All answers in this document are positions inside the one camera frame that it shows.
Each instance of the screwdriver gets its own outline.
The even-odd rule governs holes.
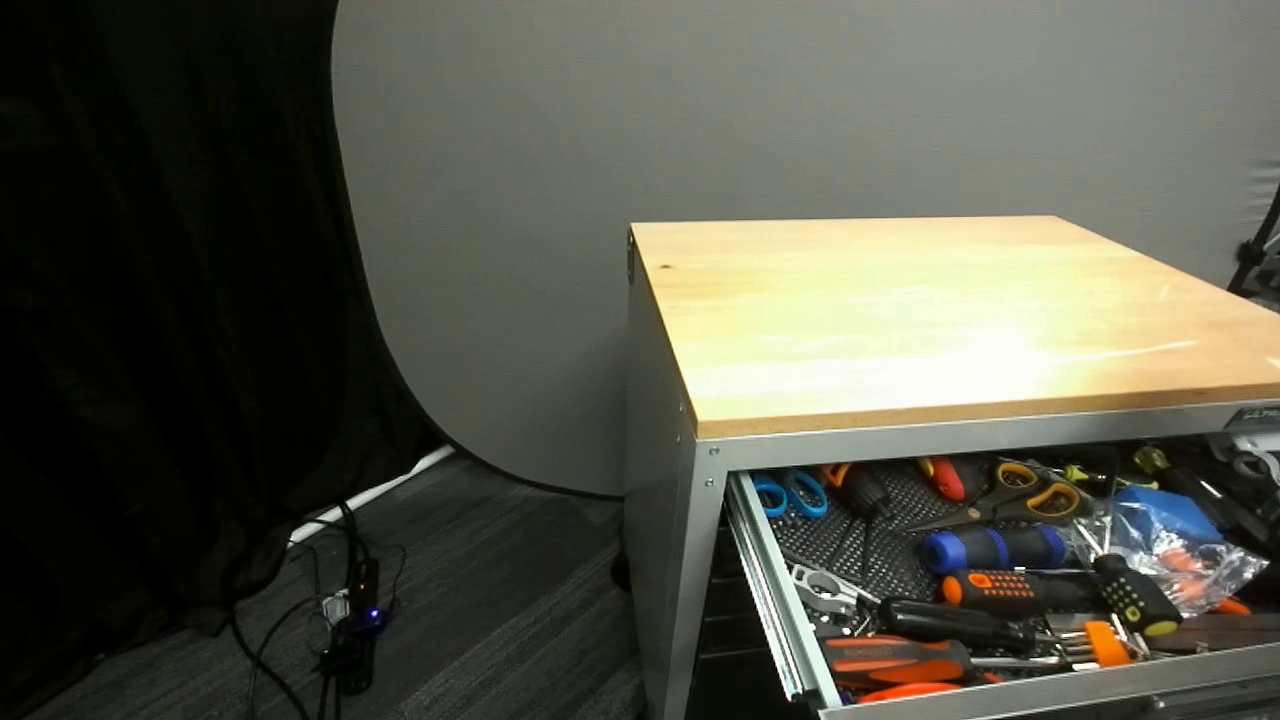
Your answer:
[[[876,685],[952,685],[972,673],[1058,673],[1061,654],[972,654],[957,639],[910,634],[827,634],[825,654],[836,676],[864,676]]]
[[[1016,623],[985,607],[952,607],[952,605],[889,595],[880,605],[880,623],[886,632],[914,634],[914,639],[959,639],[970,648],[1003,648],[1003,650],[1037,648],[1033,623]]]
[[[941,599],[1002,615],[1104,610],[1104,595],[1086,566],[970,566],[941,579]]]
[[[1185,619],[1182,607],[1166,595],[1158,575],[1129,566],[1129,561],[1112,547],[1112,517],[1104,517],[1104,535],[1097,538],[1090,525],[1075,518],[1075,535],[1091,547],[1091,575],[1101,579],[1104,599],[1121,615],[1124,627],[1143,634],[1167,634]]]
[[[950,457],[921,457],[921,471],[933,481],[933,487],[945,501],[952,501],[952,503],[970,501],[970,483],[964,483],[959,469]]]

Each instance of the wooden tabletop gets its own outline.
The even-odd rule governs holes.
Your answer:
[[[1280,317],[1058,217],[635,224],[701,436],[1280,401]]]

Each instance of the red handle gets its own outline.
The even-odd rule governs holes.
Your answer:
[[[925,457],[921,458],[925,464],[925,471],[933,475],[933,487],[945,494],[945,501],[952,501],[952,503],[964,503],[964,475],[957,471],[957,464],[952,458],[945,458],[945,457]]]
[[[970,673],[970,650],[957,639],[832,634],[825,654],[836,676],[870,676],[876,685],[952,685]]]

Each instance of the black cable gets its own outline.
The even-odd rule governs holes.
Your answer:
[[[267,627],[267,634],[255,644],[255,654],[267,654],[267,644],[275,639],[275,632],[281,632],[299,607],[308,607],[308,605],[314,605],[314,595],[287,605],[287,607],[275,615],[275,623]]]
[[[306,699],[296,696],[296,687],[293,687],[266,654],[255,654],[255,650],[248,648],[244,627],[240,627],[240,619],[236,619],[236,607],[229,607],[229,615],[232,615],[236,648],[254,659],[254,666],[261,666],[261,673],[287,696],[287,704],[296,707],[296,715],[308,720],[308,707],[306,707]]]
[[[1251,297],[1247,276],[1256,272],[1256,264],[1270,260],[1270,238],[1276,233],[1276,221],[1280,221],[1280,184],[1276,184],[1276,196],[1271,196],[1263,224],[1251,233],[1247,245],[1238,247],[1238,276],[1232,276],[1228,292]]]
[[[324,518],[324,517],[308,517],[308,525],[319,525],[319,527],[328,527],[328,533],[347,533],[343,525]],[[372,547],[396,552],[396,575],[393,575],[393,599],[388,599],[388,607],[396,607],[396,599],[402,599],[402,579],[403,579],[403,565],[409,565],[409,547],[403,547],[403,542],[381,542],[381,538],[369,538],[369,535],[362,535],[362,547],[364,547],[364,556],[372,556]]]
[[[314,599],[319,607],[324,595],[324,575],[319,575],[319,547],[316,542],[299,542],[314,556]]]
[[[347,542],[356,542],[362,556],[372,556],[372,552],[369,552],[369,538],[356,533],[356,511],[354,511],[347,503],[340,503],[340,511],[343,511],[340,525],[335,525],[335,518],[324,518],[324,517],[308,517],[308,525],[319,525],[319,527],[328,527],[328,533],[343,533]]]
[[[347,566],[356,566],[362,561],[369,561],[369,547],[362,538],[354,503],[335,503],[335,509],[343,511],[343,527],[347,527]]]
[[[324,707],[328,707],[328,685],[333,685],[333,676],[328,673],[319,673],[324,678],[319,678],[319,707],[316,707],[316,720],[324,720]]]

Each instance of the white cable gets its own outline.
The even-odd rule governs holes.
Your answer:
[[[418,458],[403,475],[393,475],[393,481],[372,483],[369,492],[354,494],[347,509],[372,503],[376,494],[409,483],[413,475],[430,471],[434,464],[445,464],[447,457],[452,457],[452,443],[441,443],[438,453],[430,453],[425,458]],[[299,538],[308,538],[308,535],[316,535],[316,533],[324,533],[324,527],[335,525],[335,518],[340,518],[340,509],[319,511],[316,518],[299,525],[299,527],[287,535],[287,547],[299,542]]]

